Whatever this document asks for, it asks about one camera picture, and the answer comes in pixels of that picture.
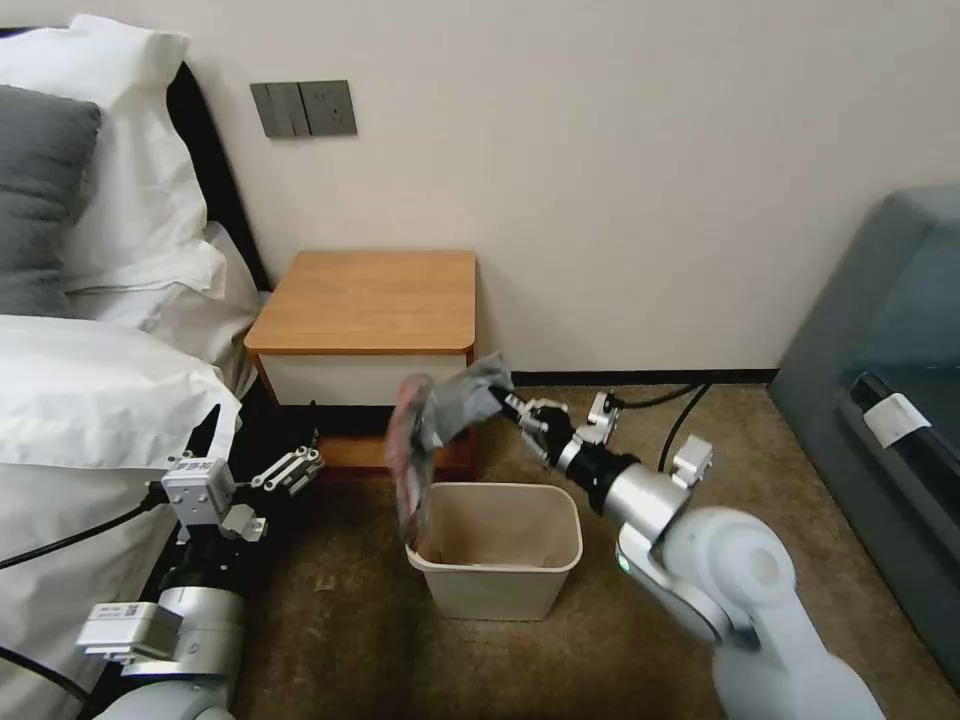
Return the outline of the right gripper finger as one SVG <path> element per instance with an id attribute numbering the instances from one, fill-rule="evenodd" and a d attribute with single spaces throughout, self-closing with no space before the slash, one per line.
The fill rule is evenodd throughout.
<path id="1" fill-rule="evenodd" d="M 514 423 L 533 455 L 542 465 L 551 465 L 549 423 L 542 410 L 523 410 L 515 413 Z"/>
<path id="2" fill-rule="evenodd" d="M 525 399 L 513 390 L 501 386 L 490 386 L 488 393 L 499 405 L 504 417 L 533 417 L 543 407 L 541 399 Z"/>

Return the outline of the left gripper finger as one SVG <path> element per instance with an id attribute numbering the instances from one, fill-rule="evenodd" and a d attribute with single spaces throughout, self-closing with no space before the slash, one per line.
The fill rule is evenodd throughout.
<path id="1" fill-rule="evenodd" d="M 280 457 L 251 481 L 234 482 L 229 497 L 247 497 L 251 493 L 273 493 L 295 497 L 300 494 L 325 466 L 316 448 L 300 446 Z"/>
<path id="2" fill-rule="evenodd" d="M 204 419 L 192 429 L 185 447 L 167 457 L 167 469 L 172 468 L 181 459 L 187 457 L 225 459 L 225 449 L 219 431 L 222 408 L 222 405 L 214 406 Z"/>

